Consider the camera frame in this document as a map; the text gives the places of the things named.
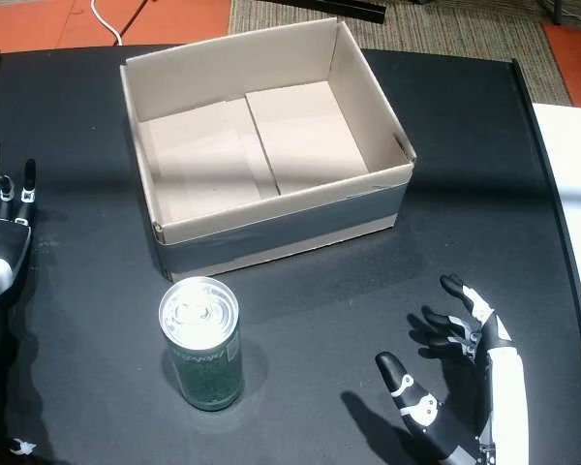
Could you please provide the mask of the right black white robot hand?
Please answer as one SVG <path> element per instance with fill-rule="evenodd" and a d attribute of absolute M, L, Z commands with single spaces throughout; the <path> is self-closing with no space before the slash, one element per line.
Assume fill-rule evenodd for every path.
<path fill-rule="evenodd" d="M 529 409 L 524 363 L 498 311 L 455 274 L 442 287 L 469 312 L 463 320 L 425 309 L 433 331 L 426 348 L 440 356 L 468 360 L 479 378 L 477 425 L 466 425 L 453 410 L 391 352 L 375 357 L 390 398 L 415 442 L 438 464 L 527 464 Z"/>

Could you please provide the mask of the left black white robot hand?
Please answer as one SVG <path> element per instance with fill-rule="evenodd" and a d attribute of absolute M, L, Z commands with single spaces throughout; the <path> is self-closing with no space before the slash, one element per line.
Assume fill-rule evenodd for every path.
<path fill-rule="evenodd" d="M 0 171 L 0 296 L 14 284 L 29 249 L 37 211 L 36 180 L 33 159 L 26 161 L 19 192 L 12 178 Z"/>

